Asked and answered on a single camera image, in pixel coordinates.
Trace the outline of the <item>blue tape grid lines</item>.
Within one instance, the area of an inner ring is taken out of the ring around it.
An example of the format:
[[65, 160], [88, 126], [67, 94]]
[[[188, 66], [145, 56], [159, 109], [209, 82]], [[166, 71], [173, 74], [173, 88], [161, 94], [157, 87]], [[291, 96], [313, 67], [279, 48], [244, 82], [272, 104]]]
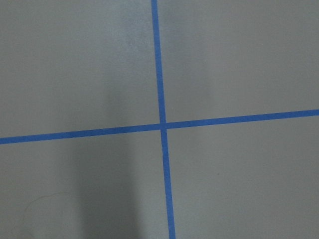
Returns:
[[172, 198], [172, 189], [171, 189], [169, 146], [168, 146], [168, 136], [167, 136], [167, 131], [169, 129], [188, 128], [188, 127], [197, 127], [197, 126], [210, 126], [210, 125], [219, 125], [219, 124], [233, 124], [233, 123], [252, 122], [252, 121], [267, 121], [267, 120], [316, 117], [318, 116], [319, 111], [317, 109], [313, 109], [313, 110], [292, 111], [292, 112], [280, 112], [280, 113], [235, 116], [235, 117], [225, 117], [225, 118], [168, 122], [166, 120], [161, 45], [160, 45], [160, 24], [159, 24], [159, 15], [158, 15], [158, 2], [156, 0], [153, 0], [151, 2], [151, 10], [152, 10], [152, 25], [153, 25], [153, 38], [154, 38], [153, 43], [154, 43], [156, 79], [157, 79], [157, 96], [158, 96], [158, 108], [159, 108], [158, 123], [102, 128], [102, 129], [80, 130], [80, 131], [67, 131], [67, 132], [57, 132], [57, 133], [47, 133], [47, 134], [2, 137], [0, 139], [0, 142], [1, 144], [14, 144], [14, 143], [48, 141], [48, 140], [57, 140], [57, 139], [68, 139], [68, 138], [81, 138], [81, 137], [92, 137], [92, 136], [102, 136], [102, 135], [135, 133], [135, 132], [144, 132], [144, 131], [159, 131], [160, 139], [161, 139], [162, 168], [163, 168], [163, 178], [164, 178], [164, 188], [165, 188], [168, 237], [170, 239], [174, 239], [176, 237], [176, 233], [175, 233], [174, 209], [173, 209], [173, 198]]

